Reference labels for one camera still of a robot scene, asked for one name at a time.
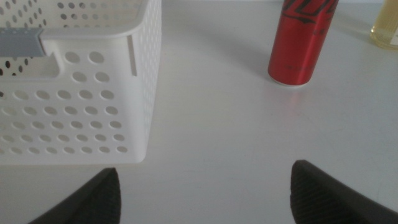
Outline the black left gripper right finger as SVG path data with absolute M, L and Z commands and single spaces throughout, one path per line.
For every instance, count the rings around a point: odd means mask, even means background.
M 297 160 L 292 166 L 290 209 L 295 223 L 397 224 L 397 212 L 306 160 Z

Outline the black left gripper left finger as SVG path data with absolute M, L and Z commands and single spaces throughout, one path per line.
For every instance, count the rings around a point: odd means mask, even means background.
M 105 168 L 31 224 L 119 224 L 121 189 L 115 168 Z

